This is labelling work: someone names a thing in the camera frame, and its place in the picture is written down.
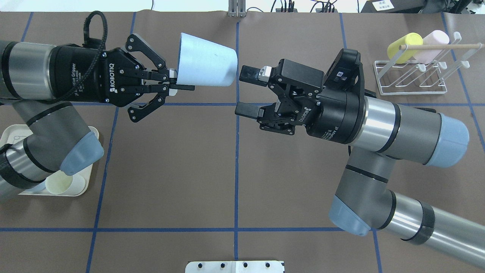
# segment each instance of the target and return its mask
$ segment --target wooden dowel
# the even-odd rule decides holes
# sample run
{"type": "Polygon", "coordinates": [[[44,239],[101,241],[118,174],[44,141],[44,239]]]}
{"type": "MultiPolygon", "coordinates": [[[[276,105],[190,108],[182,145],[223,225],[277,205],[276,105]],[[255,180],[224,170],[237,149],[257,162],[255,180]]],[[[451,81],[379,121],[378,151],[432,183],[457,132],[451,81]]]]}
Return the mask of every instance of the wooden dowel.
{"type": "Polygon", "coordinates": [[[456,45],[400,45],[399,50],[439,50],[439,49],[480,49],[483,44],[456,44],[456,45]]]}

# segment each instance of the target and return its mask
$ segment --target label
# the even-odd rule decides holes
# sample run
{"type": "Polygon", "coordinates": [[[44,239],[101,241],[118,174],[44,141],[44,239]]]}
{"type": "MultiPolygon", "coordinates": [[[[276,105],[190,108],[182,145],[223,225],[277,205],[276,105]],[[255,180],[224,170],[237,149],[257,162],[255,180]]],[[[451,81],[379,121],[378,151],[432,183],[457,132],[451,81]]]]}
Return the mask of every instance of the label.
{"type": "Polygon", "coordinates": [[[391,0],[372,2],[372,5],[374,5],[374,8],[376,11],[390,10],[394,8],[394,6],[391,3],[391,0]]]}
{"type": "MultiPolygon", "coordinates": [[[[78,71],[76,68],[76,64],[72,64],[72,69],[71,69],[71,79],[72,79],[72,86],[74,87],[76,83],[82,78],[81,72],[78,71]]],[[[84,85],[78,86],[78,89],[74,91],[74,96],[79,96],[79,93],[84,91],[84,85]]]]}

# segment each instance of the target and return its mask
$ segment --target sticker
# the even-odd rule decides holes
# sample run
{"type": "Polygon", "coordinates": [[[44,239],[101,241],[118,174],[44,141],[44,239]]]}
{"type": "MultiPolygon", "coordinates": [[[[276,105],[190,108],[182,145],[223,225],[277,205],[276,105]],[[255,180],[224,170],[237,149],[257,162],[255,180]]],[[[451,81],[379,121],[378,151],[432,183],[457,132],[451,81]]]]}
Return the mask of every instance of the sticker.
{"type": "Polygon", "coordinates": [[[390,10],[393,9],[394,6],[391,3],[391,0],[382,0],[377,2],[372,2],[376,11],[383,11],[383,10],[390,10]]]}

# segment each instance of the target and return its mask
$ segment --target cup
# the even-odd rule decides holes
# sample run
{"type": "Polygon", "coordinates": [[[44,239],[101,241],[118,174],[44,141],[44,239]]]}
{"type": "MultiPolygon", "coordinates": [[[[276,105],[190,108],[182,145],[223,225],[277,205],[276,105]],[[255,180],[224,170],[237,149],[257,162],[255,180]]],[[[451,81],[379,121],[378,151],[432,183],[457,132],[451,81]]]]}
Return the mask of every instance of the cup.
{"type": "Polygon", "coordinates": [[[86,186],[85,179],[80,174],[66,175],[57,171],[45,180],[46,190],[54,195],[78,195],[86,186]]]}
{"type": "Polygon", "coordinates": [[[236,77],[237,67],[234,49],[180,34],[177,84],[229,86],[236,77]]]}

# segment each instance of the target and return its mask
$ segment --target black cable cord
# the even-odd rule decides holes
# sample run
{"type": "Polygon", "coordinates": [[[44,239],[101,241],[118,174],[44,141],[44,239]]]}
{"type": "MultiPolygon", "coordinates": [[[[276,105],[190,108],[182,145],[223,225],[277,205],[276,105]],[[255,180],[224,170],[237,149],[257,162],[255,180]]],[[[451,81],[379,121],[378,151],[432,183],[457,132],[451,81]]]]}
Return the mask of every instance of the black cable cord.
{"type": "Polygon", "coordinates": [[[250,7],[250,8],[247,8],[247,10],[246,10],[246,11],[248,11],[248,10],[250,10],[250,9],[257,9],[257,10],[259,10],[259,11],[261,11],[261,12],[264,12],[264,11],[262,11],[261,9],[257,8],[257,7],[250,7]]]}
{"type": "Polygon", "coordinates": [[[314,4],[313,4],[313,6],[311,7],[310,12],[312,12],[312,11],[313,11],[313,8],[315,8],[315,6],[316,6],[318,3],[322,3],[322,10],[323,10],[323,7],[324,7],[325,3],[323,3],[322,1],[316,1],[316,3],[314,3],[314,4]]]}
{"type": "Polygon", "coordinates": [[[105,48],[106,39],[108,38],[108,22],[106,21],[106,17],[100,11],[93,11],[88,15],[88,17],[84,21],[83,30],[84,30],[84,42],[85,42],[85,44],[87,44],[87,39],[89,38],[89,24],[91,23],[91,19],[95,15],[99,15],[101,17],[101,21],[103,22],[103,37],[101,39],[101,44],[97,48],[96,55],[94,56],[93,60],[91,61],[91,64],[89,65],[85,74],[76,82],[76,84],[67,93],[65,93],[64,95],[62,95],[62,96],[60,96],[60,97],[58,97],[54,100],[44,101],[44,102],[47,102],[48,104],[53,104],[53,103],[56,103],[56,102],[66,100],[67,98],[72,96],[72,94],[74,94],[74,92],[76,92],[76,90],[79,88],[79,86],[81,86],[86,81],[86,79],[91,75],[91,72],[93,72],[94,67],[97,65],[97,63],[99,61],[99,57],[101,56],[101,52],[105,48]]]}

